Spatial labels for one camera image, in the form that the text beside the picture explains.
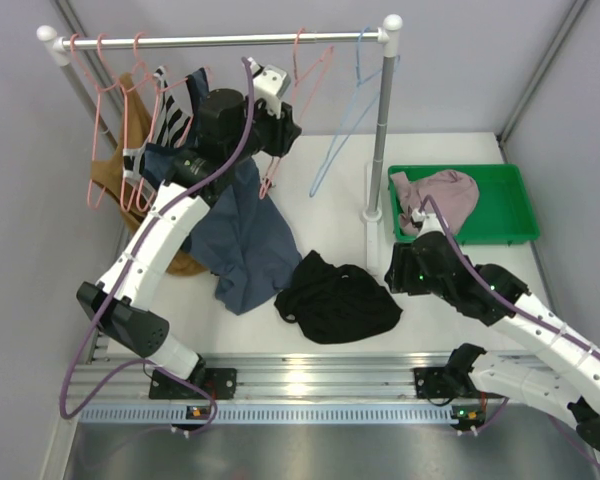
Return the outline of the pink wire hanger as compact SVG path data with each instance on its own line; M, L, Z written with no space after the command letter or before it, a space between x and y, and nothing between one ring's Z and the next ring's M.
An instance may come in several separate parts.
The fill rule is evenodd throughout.
M319 75L315 80L309 96L307 97L304 106L301 109L298 120L302 121L307 109L309 108L314 96L316 95L319 87L323 83L324 77L331 67L334 58L334 46L327 47L322 54L304 71L299 68L298 62L298 48L300 43L300 36L307 33L305 27L300 28L295 36L293 50L292 50L292 64L293 64L293 83L291 93L291 104L294 105L300 91L301 85L316 71L319 70ZM259 199L264 200L270 189L273 187L273 180L280 166L281 157L271 157L266 173L261 180L259 189Z

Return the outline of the black tank top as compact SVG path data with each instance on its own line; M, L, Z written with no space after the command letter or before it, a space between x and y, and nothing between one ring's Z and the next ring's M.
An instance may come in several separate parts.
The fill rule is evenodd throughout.
M361 341L392 330L402 309L364 269L332 265L312 250L294 270L274 306L282 320L320 345Z

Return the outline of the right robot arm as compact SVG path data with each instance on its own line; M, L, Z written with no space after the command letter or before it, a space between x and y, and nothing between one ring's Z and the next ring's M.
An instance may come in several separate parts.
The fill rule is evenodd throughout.
M440 231L395 244L385 280L393 293L437 296L514 340L548 368L537 371L464 343L433 372L436 381L425 394L507 397L557 418L600 452L600 348L556 316L526 283L499 265L472 265Z

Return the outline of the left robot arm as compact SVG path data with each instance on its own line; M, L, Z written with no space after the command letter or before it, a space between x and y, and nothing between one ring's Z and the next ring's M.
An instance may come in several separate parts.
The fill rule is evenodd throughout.
M301 261L291 229L270 197L260 195L253 157L289 152L301 129L286 102L232 89L197 106L194 143L177 152L157 196L117 262L77 300L96 328L167 371L185 397L205 388L205 362L151 312L155 291L177 253L218 278L215 296L232 313L249 312L289 286Z

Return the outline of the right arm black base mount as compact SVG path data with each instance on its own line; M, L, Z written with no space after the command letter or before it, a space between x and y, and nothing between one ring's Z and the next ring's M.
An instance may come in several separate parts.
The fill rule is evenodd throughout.
M486 350L464 343L454 349L444 366L418 367L413 370L416 397L441 400L441 405L458 398L477 399L479 390L470 380L473 364Z

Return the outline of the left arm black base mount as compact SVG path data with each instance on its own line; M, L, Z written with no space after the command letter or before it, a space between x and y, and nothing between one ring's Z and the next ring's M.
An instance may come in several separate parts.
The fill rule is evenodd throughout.
M234 368L207 368L197 386L214 400L233 399L237 387L237 370ZM151 374L148 397L151 400L203 399L201 394L158 371L153 371Z

